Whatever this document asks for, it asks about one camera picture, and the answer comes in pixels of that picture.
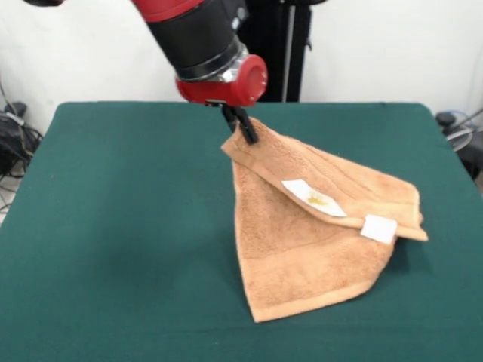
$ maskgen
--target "black cylindrical joint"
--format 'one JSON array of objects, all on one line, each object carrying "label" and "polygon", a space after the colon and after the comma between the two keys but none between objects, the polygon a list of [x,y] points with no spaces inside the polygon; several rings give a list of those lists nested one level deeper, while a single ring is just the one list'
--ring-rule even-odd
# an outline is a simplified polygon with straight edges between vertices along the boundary
[{"label": "black cylindrical joint", "polygon": [[[244,2],[240,7],[248,13]],[[178,77],[202,81],[228,69],[241,53],[232,26],[235,17],[223,0],[205,0],[185,14],[148,26]]]}]

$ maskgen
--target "white tag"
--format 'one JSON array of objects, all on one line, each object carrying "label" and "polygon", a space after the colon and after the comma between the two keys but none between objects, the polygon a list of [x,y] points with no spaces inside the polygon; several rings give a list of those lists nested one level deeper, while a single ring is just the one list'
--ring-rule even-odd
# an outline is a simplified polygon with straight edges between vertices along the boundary
[{"label": "white tag", "polygon": [[307,205],[330,216],[345,217],[346,213],[331,197],[314,190],[302,179],[282,181],[283,186]]},{"label": "white tag", "polygon": [[361,235],[384,244],[391,244],[398,222],[381,216],[367,215]]}]

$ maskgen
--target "red robot arm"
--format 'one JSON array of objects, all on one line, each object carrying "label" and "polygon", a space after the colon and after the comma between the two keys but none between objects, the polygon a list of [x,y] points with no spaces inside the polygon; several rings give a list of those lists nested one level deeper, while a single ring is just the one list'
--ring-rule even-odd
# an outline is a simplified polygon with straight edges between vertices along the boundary
[{"label": "red robot arm", "polygon": [[188,101],[252,106],[267,84],[266,64],[236,36],[242,0],[132,0],[177,73]]}]

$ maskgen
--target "orange towel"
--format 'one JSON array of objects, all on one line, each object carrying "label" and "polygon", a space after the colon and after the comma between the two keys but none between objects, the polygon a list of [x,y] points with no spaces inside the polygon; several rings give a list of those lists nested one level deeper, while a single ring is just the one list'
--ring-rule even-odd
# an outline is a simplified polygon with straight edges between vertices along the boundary
[{"label": "orange towel", "polygon": [[256,322],[357,297],[398,236],[428,240],[413,185],[252,122],[257,144],[237,128],[222,150],[232,159],[238,260]]}]

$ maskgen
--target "table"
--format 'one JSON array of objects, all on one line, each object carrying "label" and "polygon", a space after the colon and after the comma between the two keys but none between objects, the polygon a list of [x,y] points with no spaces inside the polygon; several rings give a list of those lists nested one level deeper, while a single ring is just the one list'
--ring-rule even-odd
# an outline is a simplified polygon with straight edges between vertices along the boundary
[{"label": "table", "polygon": [[59,107],[0,229],[0,360],[480,361],[483,203],[419,104],[263,104],[280,133],[406,179],[427,244],[364,296],[254,324],[229,128],[177,103]]}]

